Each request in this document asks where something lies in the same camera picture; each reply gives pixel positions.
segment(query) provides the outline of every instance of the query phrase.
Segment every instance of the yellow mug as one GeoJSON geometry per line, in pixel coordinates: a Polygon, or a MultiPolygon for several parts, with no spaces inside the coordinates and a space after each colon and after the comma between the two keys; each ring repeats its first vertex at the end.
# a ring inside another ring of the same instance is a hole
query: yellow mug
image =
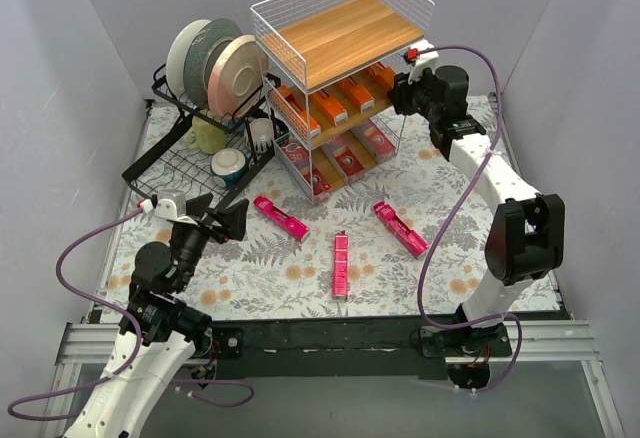
{"type": "Polygon", "coordinates": [[[197,116],[193,117],[191,128],[185,133],[184,140],[187,148],[195,148],[197,146],[209,155],[213,155],[227,146],[225,132],[197,116]],[[194,136],[193,141],[190,141],[191,135],[194,136]]]}

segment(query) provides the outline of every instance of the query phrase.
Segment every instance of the mug handle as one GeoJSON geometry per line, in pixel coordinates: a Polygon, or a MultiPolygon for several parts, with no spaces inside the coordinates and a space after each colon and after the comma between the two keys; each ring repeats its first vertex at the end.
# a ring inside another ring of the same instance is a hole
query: mug handle
{"type": "Polygon", "coordinates": [[[192,126],[191,128],[189,128],[189,131],[187,131],[182,137],[182,139],[184,140],[184,145],[187,148],[195,148],[196,146],[198,146],[198,143],[196,142],[195,137],[196,137],[196,132],[193,130],[193,126],[192,126]],[[190,138],[191,135],[193,135],[193,142],[189,143],[187,140],[190,138]]]}

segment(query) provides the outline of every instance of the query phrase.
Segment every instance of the green plate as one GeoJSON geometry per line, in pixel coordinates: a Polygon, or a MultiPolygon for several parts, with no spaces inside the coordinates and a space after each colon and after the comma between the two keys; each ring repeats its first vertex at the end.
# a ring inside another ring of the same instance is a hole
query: green plate
{"type": "Polygon", "coordinates": [[[240,28],[226,18],[213,20],[198,32],[184,61],[184,88],[195,106],[206,108],[209,76],[220,53],[242,35],[240,28]]]}

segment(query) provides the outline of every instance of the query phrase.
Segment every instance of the black dish rack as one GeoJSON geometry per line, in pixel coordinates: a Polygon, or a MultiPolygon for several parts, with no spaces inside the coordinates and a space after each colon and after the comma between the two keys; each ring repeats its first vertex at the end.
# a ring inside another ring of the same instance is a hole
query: black dish rack
{"type": "MultiPolygon", "coordinates": [[[[162,65],[153,74],[153,93],[178,109],[178,119],[171,130],[140,158],[138,158],[124,173],[122,178],[133,191],[143,198],[150,198],[158,191],[174,189],[184,191],[187,198],[195,198],[206,193],[212,193],[211,210],[225,208],[255,178],[258,172],[264,168],[274,156],[273,146],[262,155],[256,153],[251,137],[251,129],[248,124],[253,118],[268,118],[263,111],[265,96],[261,96],[244,115],[238,115],[244,105],[257,93],[262,92],[262,86],[251,94],[233,114],[227,114],[225,123],[219,123],[205,114],[205,110],[193,106],[186,95],[177,97],[167,86],[167,77],[164,73],[166,65],[162,65]],[[245,154],[248,161],[248,169],[240,181],[231,189],[226,189],[214,183],[211,177],[211,155],[207,155],[196,148],[188,148],[181,142],[181,138],[191,128],[193,117],[197,116],[211,125],[223,130],[227,135],[227,148],[236,148],[245,154]],[[245,141],[245,132],[249,135],[248,144],[245,141]]],[[[280,86],[281,81],[277,76],[267,74],[267,78],[280,86]]],[[[283,136],[288,132],[286,125],[271,112],[274,124],[274,136],[283,136]]]]}

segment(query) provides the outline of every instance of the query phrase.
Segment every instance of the wooden shelf board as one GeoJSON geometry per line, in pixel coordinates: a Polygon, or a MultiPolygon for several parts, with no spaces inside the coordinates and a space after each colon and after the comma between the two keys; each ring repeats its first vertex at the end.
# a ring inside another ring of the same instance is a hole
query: wooden shelf board
{"type": "MultiPolygon", "coordinates": [[[[365,170],[371,171],[378,164],[376,160],[364,149],[364,147],[360,144],[358,139],[353,136],[353,133],[346,132],[342,135],[342,138],[347,142],[349,149],[353,152],[353,154],[358,158],[358,161],[362,163],[362,166],[365,170]]],[[[327,156],[324,154],[322,149],[316,149],[311,152],[311,159],[313,160],[313,166],[320,170],[320,173],[327,179],[329,184],[331,185],[331,191],[337,191],[343,186],[345,186],[345,182],[338,173],[338,171],[331,164],[327,156]]]]}
{"type": "MultiPolygon", "coordinates": [[[[359,125],[363,121],[377,115],[381,111],[384,111],[391,106],[391,101],[389,101],[387,94],[382,90],[382,88],[380,88],[376,81],[371,78],[371,76],[369,76],[369,73],[367,73],[366,70],[357,72],[353,75],[353,78],[358,83],[362,83],[373,95],[373,98],[375,100],[373,108],[365,111],[364,113],[360,113],[342,92],[338,83],[334,83],[333,85],[330,85],[325,89],[327,93],[337,98],[342,106],[346,108],[347,114],[349,115],[349,119],[347,121],[338,126],[334,126],[333,123],[325,117],[320,108],[318,108],[315,103],[313,103],[311,98],[309,98],[309,109],[311,111],[311,116],[313,116],[313,118],[318,122],[318,125],[320,125],[320,128],[322,128],[322,133],[313,138],[313,140],[311,141],[311,149],[319,147],[334,136],[341,135],[345,131],[350,130],[354,126],[359,125]]],[[[302,91],[298,90],[298,88],[296,87],[291,87],[291,92],[298,104],[304,108],[305,97],[302,91]]]]}
{"type": "MultiPolygon", "coordinates": [[[[308,90],[347,76],[424,36],[379,0],[351,0],[278,31],[305,59],[308,90]]],[[[270,40],[264,42],[269,46],[270,40]]],[[[277,45],[270,48],[287,63],[277,45]]]]}

